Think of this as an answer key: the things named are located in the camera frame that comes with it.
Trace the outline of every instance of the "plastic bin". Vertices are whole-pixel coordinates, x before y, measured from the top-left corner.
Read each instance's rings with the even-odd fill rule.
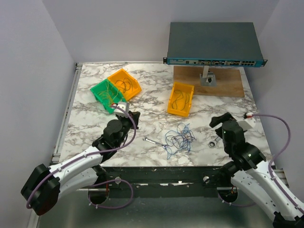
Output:
[[[91,88],[91,92],[109,113],[114,112],[114,109],[110,107],[112,103],[126,101],[123,94],[108,79]]]
[[[117,71],[108,77],[109,81],[122,92],[127,101],[141,92],[137,80],[128,74],[124,69]]]
[[[174,82],[167,112],[187,117],[191,108],[193,93],[193,85]]]

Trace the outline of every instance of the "marble surface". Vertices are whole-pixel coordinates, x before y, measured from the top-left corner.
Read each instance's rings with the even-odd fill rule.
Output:
[[[121,68],[136,78],[142,88],[142,91],[130,100],[130,110],[141,112],[140,129],[134,142],[119,150],[115,156],[103,163],[104,166],[216,166],[230,160],[221,141],[215,148],[208,147],[208,142],[216,137],[209,123],[211,117],[225,112],[241,119],[243,113],[257,111],[242,67],[239,70],[245,98],[194,95],[189,117],[184,118],[167,113],[173,86],[173,66],[162,63],[88,63],[83,65],[81,71],[60,161],[84,151],[102,134],[107,122],[115,118],[96,101],[90,88]],[[175,130],[178,123],[190,124],[189,128],[196,137],[189,153],[180,152],[167,160],[167,152],[162,147],[142,141],[142,137],[147,136],[164,143],[165,134],[169,130]],[[246,139],[257,146],[267,159],[271,158],[259,119],[256,127],[246,133]]]

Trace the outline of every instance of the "white wall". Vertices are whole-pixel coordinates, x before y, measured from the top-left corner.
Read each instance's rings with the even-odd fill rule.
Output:
[[[162,61],[172,21],[254,22],[278,0],[43,0],[76,62]]]
[[[75,64],[41,0],[1,1],[0,227],[24,228],[20,190],[48,164]]]
[[[304,200],[304,1],[280,0],[259,36],[264,68],[249,71],[249,83],[260,113],[276,114],[290,125],[290,146],[276,163],[284,168],[291,190]],[[287,140],[279,121],[262,119],[272,153]]]

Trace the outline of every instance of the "yellow bin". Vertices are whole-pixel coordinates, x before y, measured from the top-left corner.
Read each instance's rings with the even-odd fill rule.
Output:
[[[108,77],[109,81],[123,94],[129,101],[132,97],[141,92],[141,87],[135,78],[128,74],[124,69]]]
[[[193,93],[193,85],[174,82],[167,112],[187,117],[191,108]]]

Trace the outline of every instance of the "wooden board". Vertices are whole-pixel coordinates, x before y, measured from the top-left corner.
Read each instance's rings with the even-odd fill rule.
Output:
[[[194,94],[209,96],[244,97],[241,74],[238,69],[209,68],[215,74],[217,86],[200,85],[203,67],[174,66],[173,81],[194,85]]]

